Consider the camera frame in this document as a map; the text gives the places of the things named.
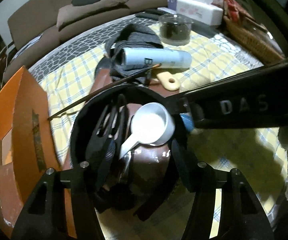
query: white letter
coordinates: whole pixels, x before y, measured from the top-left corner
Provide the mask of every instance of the white letter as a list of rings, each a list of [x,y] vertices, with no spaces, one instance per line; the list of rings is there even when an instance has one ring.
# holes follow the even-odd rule
[[[241,98],[240,100],[240,108],[239,112],[249,111],[249,106],[245,98]]]
[[[220,104],[221,104],[223,114],[230,114],[233,111],[233,106],[231,104],[231,101],[223,100],[223,101],[220,101]]]
[[[265,101],[262,101],[262,99],[264,99],[265,97],[266,97],[266,95],[259,95],[258,96],[258,102],[259,102],[259,106],[260,106],[259,110],[261,112],[268,110],[268,103]]]

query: brown pillow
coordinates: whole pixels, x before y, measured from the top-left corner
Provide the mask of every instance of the brown pillow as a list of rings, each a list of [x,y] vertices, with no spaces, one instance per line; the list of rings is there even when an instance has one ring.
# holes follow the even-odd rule
[[[128,0],[101,0],[96,3],[83,6],[73,6],[72,4],[66,5],[59,9],[59,13],[57,15],[57,28],[60,31],[67,25],[97,14],[101,11],[105,11],[107,8],[124,4],[127,1]]]

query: folded gray fabric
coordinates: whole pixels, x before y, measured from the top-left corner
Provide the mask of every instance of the folded gray fabric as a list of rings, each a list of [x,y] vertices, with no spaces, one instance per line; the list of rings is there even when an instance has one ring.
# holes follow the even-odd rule
[[[109,39],[105,44],[106,53],[111,61],[110,76],[113,80],[130,76],[140,69],[152,67],[151,65],[144,64],[128,65],[126,70],[125,65],[122,65],[122,49],[125,47],[163,49],[159,37],[149,27],[139,24],[127,25],[119,35]],[[103,64],[108,65],[106,60],[101,60],[97,69],[105,67]],[[148,72],[148,76],[137,78],[136,81],[144,84],[147,78],[150,78],[150,71]]]

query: white tissue box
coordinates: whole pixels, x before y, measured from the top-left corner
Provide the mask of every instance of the white tissue box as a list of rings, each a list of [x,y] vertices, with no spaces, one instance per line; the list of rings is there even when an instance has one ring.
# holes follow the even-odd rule
[[[176,13],[210,26],[219,26],[223,17],[222,8],[194,0],[177,0]]]

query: measuring cup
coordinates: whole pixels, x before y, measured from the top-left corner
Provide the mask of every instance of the measuring cup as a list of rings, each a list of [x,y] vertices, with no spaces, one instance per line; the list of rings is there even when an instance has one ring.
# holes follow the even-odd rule
[[[166,143],[174,130],[174,121],[163,105],[155,102],[143,105],[132,119],[132,134],[122,144],[119,158],[138,144],[159,146]]]

